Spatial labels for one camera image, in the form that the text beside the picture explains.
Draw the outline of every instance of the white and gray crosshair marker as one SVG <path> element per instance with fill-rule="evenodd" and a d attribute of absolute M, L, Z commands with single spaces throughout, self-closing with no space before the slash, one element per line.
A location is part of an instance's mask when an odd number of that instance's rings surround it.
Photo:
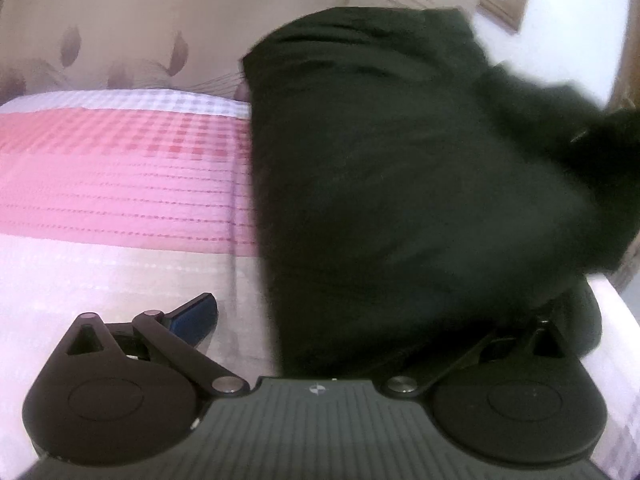
<path fill-rule="evenodd" d="M 309 386 L 309 391 L 316 396 L 321 396 L 326 392 L 326 388 L 322 386 L 322 384 L 316 383 L 312 386 Z"/>

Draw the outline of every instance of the pink stripe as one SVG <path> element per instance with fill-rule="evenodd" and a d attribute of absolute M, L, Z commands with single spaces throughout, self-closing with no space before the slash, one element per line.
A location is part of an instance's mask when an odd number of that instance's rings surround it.
<path fill-rule="evenodd" d="M 136 129 L 140 122 L 131 124 L 130 110 L 107 111 L 46 110 L 2 120 L 0 232 L 145 249 L 256 254 L 245 120 L 205 116 L 202 121 L 188 114 L 183 121 L 185 114 L 144 110 L 145 140 L 136 139 L 133 147 L 133 138 L 141 135 Z M 135 113 L 139 119 L 141 112 Z M 167 121 L 180 124 L 184 133 L 167 129 Z M 105 148 L 105 137 L 95 131 L 108 132 L 113 146 Z M 204 148 L 194 155 L 198 139 Z M 149 150 L 150 145 L 177 145 L 180 150 Z"/>

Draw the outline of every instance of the bed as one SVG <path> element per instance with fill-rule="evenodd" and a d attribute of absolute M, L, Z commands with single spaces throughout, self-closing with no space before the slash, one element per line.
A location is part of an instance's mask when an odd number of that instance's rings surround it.
<path fill-rule="evenodd" d="M 277 374 L 248 181 L 247 104 L 172 90 L 62 91 L 0 107 L 0 478 L 36 455 L 21 405 L 81 312 L 124 322 L 201 292 L 220 321 L 199 350 L 255 382 Z M 640 327 L 609 282 L 584 358 L 609 421 L 593 459 L 640 471 Z"/>

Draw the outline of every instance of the dark green fabric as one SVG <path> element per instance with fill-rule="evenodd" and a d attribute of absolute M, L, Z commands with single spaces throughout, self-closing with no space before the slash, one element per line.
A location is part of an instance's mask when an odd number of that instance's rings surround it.
<path fill-rule="evenodd" d="M 612 229 L 638 229 L 638 200 L 604 212 L 609 191 L 574 156 L 598 152 L 572 140 L 601 113 L 489 67 L 455 10 L 319 12 L 268 35 L 244 72 L 286 374 L 363 374 L 435 334 L 522 318 L 615 263 Z"/>

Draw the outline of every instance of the ribbed gray surface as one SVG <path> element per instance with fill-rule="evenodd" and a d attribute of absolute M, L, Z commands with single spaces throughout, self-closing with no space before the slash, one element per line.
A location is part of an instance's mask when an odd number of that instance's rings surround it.
<path fill-rule="evenodd" d="M 173 449 L 137 464 L 85 468 L 38 462 L 29 480 L 606 480 L 590 462 L 516 471 L 467 456 L 423 409 L 381 396 L 369 381 L 265 379 L 243 399 L 215 402 Z"/>

